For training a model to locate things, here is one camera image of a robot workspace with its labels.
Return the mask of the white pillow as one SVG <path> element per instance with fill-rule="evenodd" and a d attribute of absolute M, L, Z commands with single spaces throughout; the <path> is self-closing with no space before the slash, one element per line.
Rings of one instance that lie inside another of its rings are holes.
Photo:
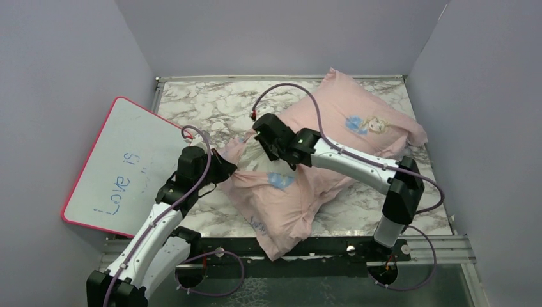
<path fill-rule="evenodd" d="M 279 165 L 271 161 L 261 147 L 245 148 L 237 164 L 240 171 L 276 173 Z"/>

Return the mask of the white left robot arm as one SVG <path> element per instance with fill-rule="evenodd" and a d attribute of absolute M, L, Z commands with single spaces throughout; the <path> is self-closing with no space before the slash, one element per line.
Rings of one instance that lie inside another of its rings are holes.
<path fill-rule="evenodd" d="M 147 306 L 157 286 L 182 262 L 201 254 L 201 234 L 181 226 L 209 184 L 226 181 L 237 170 L 216 150 L 188 146 L 177 170 L 159 189 L 147 221 L 105 271 L 86 281 L 88 306 Z"/>

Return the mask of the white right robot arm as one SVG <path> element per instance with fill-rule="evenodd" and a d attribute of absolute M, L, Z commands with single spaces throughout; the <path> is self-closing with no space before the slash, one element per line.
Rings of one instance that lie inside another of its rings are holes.
<path fill-rule="evenodd" d="M 413 159 L 395 161 L 369 155 L 313 129 L 294 132 L 274 114 L 264 114 L 252 127 L 270 160 L 286 161 L 291 169 L 304 165 L 331 170 L 385 195 L 382 217 L 368 246 L 377 260 L 393 254 L 399 236 L 414 220 L 425 190 Z"/>

